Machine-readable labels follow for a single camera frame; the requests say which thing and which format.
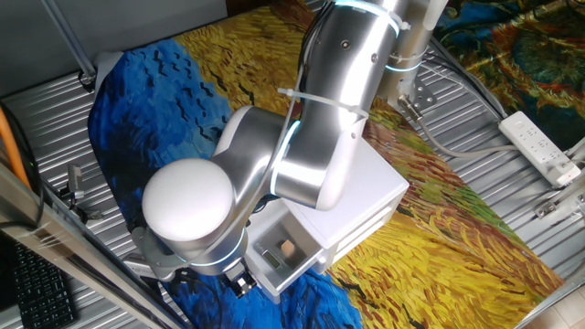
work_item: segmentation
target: white power strip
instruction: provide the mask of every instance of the white power strip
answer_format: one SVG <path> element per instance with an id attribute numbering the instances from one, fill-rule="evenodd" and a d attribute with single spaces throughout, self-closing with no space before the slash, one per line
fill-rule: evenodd
<path id="1" fill-rule="evenodd" d="M 553 186 L 564 186 L 580 174 L 580 169 L 521 111 L 505 118 L 499 128 Z"/>

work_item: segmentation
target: metal bracket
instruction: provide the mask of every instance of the metal bracket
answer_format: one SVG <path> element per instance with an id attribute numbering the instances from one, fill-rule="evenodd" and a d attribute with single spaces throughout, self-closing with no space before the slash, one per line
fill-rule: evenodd
<path id="1" fill-rule="evenodd" d="M 135 228 L 131 233 L 134 244 L 143 253 L 143 258 L 160 281 L 171 281 L 175 271 L 188 266 L 175 254 L 165 255 L 159 248 L 159 241 L 149 228 Z"/>
<path id="2" fill-rule="evenodd" d="M 538 218 L 544 218 L 546 215 L 554 212 L 555 210 L 557 210 L 557 206 L 555 206 L 554 203 L 552 202 L 547 202 L 544 205 L 536 208 L 534 210 L 535 214 L 537 214 Z"/>
<path id="3" fill-rule="evenodd" d="M 241 298 L 256 286 L 256 281 L 251 277 L 248 269 L 241 262 L 227 271 L 226 277 L 228 278 L 229 287 L 238 298 Z"/>
<path id="4" fill-rule="evenodd" d="M 79 164 L 67 164 L 67 186 L 59 191 L 61 198 L 69 198 L 71 205 L 85 197 L 85 191 L 81 188 L 81 166 Z"/>
<path id="5" fill-rule="evenodd" d="M 426 110 L 437 103 L 437 98 L 432 94 L 427 85 L 419 77 L 414 79 L 414 96 L 412 97 L 414 107 L 419 110 Z"/>
<path id="6" fill-rule="evenodd" d="M 585 216 L 585 193 L 577 196 L 577 208 Z"/>
<path id="7" fill-rule="evenodd" d="M 156 275 L 154 275 L 153 269 L 151 269 L 150 265 L 148 265 L 148 262 L 144 259 L 143 255 L 131 253 L 124 257 L 122 261 L 136 275 L 158 280 Z"/>
<path id="8" fill-rule="evenodd" d="M 102 216 L 100 210 L 86 211 L 86 214 L 88 215 L 88 220 L 102 220 L 103 219 L 103 216 Z"/>
<path id="9" fill-rule="evenodd" d="M 45 197 L 52 207 L 44 207 L 34 234 L 20 227 L 9 228 L 5 233 L 136 317 L 144 326 L 160 329 L 191 327 L 162 299 L 155 298 L 141 281 L 128 275 L 116 255 L 90 230 L 76 223 L 76 216 L 59 197 L 50 192 Z M 30 189 L 0 165 L 0 208 L 3 209 L 0 223 L 13 220 L 33 222 L 38 202 L 38 197 Z M 42 237 L 54 239 L 48 245 Z"/>
<path id="10" fill-rule="evenodd" d="M 422 119 L 422 114 L 420 114 L 419 109 L 414 107 L 408 97 L 404 95 L 400 96 L 399 106 L 410 116 L 414 122 L 418 123 L 420 119 Z"/>

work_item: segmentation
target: black cable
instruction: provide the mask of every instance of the black cable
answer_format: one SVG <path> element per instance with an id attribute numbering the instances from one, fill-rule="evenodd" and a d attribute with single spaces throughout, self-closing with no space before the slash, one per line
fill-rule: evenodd
<path id="1" fill-rule="evenodd" d="M 433 46 L 435 46 L 437 51 L 439 51 L 441 53 L 443 58 L 449 58 L 450 54 L 447 54 L 442 50 L 442 44 L 441 44 L 441 42 L 439 42 L 439 40 L 437 40 L 434 37 L 431 37 L 431 43 Z"/>
<path id="2" fill-rule="evenodd" d="M 335 1 L 329 1 L 326 4 L 324 4 L 324 6 L 317 12 L 317 15 L 315 16 L 313 22 L 311 22 L 311 25 L 309 26 L 309 28 L 307 28 L 306 33 L 303 36 L 303 41 L 301 44 L 301 52 L 299 53 L 299 68 L 301 66 L 304 65 L 304 53 L 305 51 L 309 51 L 306 47 L 307 46 L 311 46 L 311 45 L 307 45 L 307 41 L 309 41 L 311 39 L 311 35 L 313 33 L 315 33 L 316 31 L 319 30 L 319 28 L 321 27 L 321 24 L 323 24 L 323 17 L 325 17 L 325 15 L 327 15 L 329 13 L 329 11 L 331 11 L 331 8 L 333 8 L 335 5 Z"/>
<path id="3" fill-rule="evenodd" d="M 35 225 L 30 224 L 30 223 L 25 223 L 25 222 L 0 223 L 0 230 L 5 229 L 5 228 L 25 228 L 29 231 L 34 231 L 35 229 L 37 229 L 37 227 Z"/>
<path id="4" fill-rule="evenodd" d="M 27 171 L 28 179 L 32 182 L 32 187 L 37 190 L 39 201 L 37 206 L 37 215 L 35 217 L 35 225 L 38 227 L 38 224 L 40 223 L 40 220 L 43 217 L 43 213 L 45 211 L 45 188 L 43 187 L 43 181 L 40 177 L 40 172 L 38 171 L 37 159 L 35 158 L 32 147 L 30 147 L 30 143 L 28 142 L 27 136 L 25 135 L 25 130 L 22 128 L 22 125 L 16 116 L 2 102 L 0 102 L 0 107 L 2 107 L 5 117 L 8 120 L 8 125 L 10 125 L 10 129 L 15 136 L 16 146 L 18 147 L 18 152 L 20 152 L 20 156 L 23 159 L 23 166 Z M 20 226 L 30 228 L 30 225 L 27 223 L 15 222 L 14 224 L 15 225 L 12 227 Z"/>
<path id="5" fill-rule="evenodd" d="M 428 54 L 428 55 L 425 54 L 424 56 L 425 56 L 425 59 L 424 59 L 425 61 L 428 61 L 428 62 L 436 64 L 436 65 L 444 66 L 445 68 L 450 69 L 450 70 L 454 70 L 454 71 L 459 70 L 459 68 L 457 68 L 452 63 L 450 63 L 446 58 L 443 58 L 443 57 L 438 56 L 436 54 Z"/>
<path id="6" fill-rule="evenodd" d="M 567 5 L 567 8 L 571 14 L 580 20 L 585 20 L 585 15 L 583 15 L 579 10 L 575 9 L 572 5 L 570 5 L 570 3 L 575 3 L 581 8 L 585 7 L 585 4 L 582 4 L 576 0 L 565 0 L 565 5 Z"/>
<path id="7" fill-rule="evenodd" d="M 279 196 L 274 195 L 263 196 L 260 199 L 260 201 L 258 201 L 258 203 L 256 204 L 256 207 L 254 208 L 254 211 L 252 211 L 252 214 L 257 214 L 261 212 L 262 210 L 264 210 L 264 208 L 266 207 L 266 205 L 268 205 L 269 202 L 277 200 L 279 198 L 280 198 Z"/>
<path id="8" fill-rule="evenodd" d="M 219 299 L 218 293 L 210 285 L 201 281 L 200 279 L 191 278 L 188 275 L 183 274 L 183 273 L 177 273 L 176 277 L 180 281 L 191 281 L 194 284 L 197 284 L 197 283 L 203 284 L 213 294 L 213 298 L 215 298 L 215 300 L 218 302 L 218 313 L 219 313 L 218 328 L 221 328 L 221 325 L 223 324 L 223 308 L 221 307 L 221 300 Z"/>

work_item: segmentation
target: keyboard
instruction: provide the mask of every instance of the keyboard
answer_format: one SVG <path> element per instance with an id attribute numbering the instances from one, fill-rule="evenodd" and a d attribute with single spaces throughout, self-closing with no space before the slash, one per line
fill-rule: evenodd
<path id="1" fill-rule="evenodd" d="M 64 328 L 78 316 L 67 280 L 55 265 L 18 244 L 13 277 L 25 329 Z"/>

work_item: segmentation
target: silver arm segment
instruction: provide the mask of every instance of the silver arm segment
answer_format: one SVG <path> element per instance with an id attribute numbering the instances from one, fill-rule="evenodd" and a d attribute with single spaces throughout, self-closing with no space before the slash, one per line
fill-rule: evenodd
<path id="1" fill-rule="evenodd" d="M 396 89 L 386 84 L 391 92 L 384 94 L 378 86 L 383 77 L 394 79 L 393 72 L 386 70 L 386 58 L 405 48 L 396 40 L 399 29 L 406 26 L 399 17 L 408 13 L 408 4 L 406 0 L 327 3 L 303 45 L 299 92 L 330 101 L 302 99 L 300 121 L 287 127 L 277 114 L 251 106 L 239 109 L 209 159 L 213 164 L 209 171 L 200 170 L 203 160 L 192 159 L 174 166 L 181 170 L 165 167 L 154 175 L 144 190 L 144 216 L 150 228 L 136 230 L 133 239 L 159 279 L 172 280 L 175 270 L 184 267 L 219 275 L 241 266 L 247 248 L 246 221 L 253 210 L 247 205 L 255 205 L 262 196 L 274 194 L 318 210 L 336 205 L 366 123 L 363 113 L 377 91 L 388 97 Z M 430 31 L 424 37 L 426 45 Z M 282 129 L 286 134 L 277 148 Z M 214 168 L 224 174 L 215 177 Z M 181 177 L 197 175 L 204 175 L 197 179 L 204 182 L 226 175 L 230 186 L 182 184 Z M 263 181 L 264 175 L 269 179 Z M 223 197 L 226 190 L 229 200 Z M 169 204 L 173 197 L 184 195 L 201 197 L 187 206 Z M 230 206 L 213 209 L 217 204 L 213 197 L 225 198 L 220 204 Z M 197 219 L 202 209 L 207 216 Z M 203 236 L 192 234 L 198 220 L 210 228 Z M 162 252 L 159 239 L 173 254 Z"/>

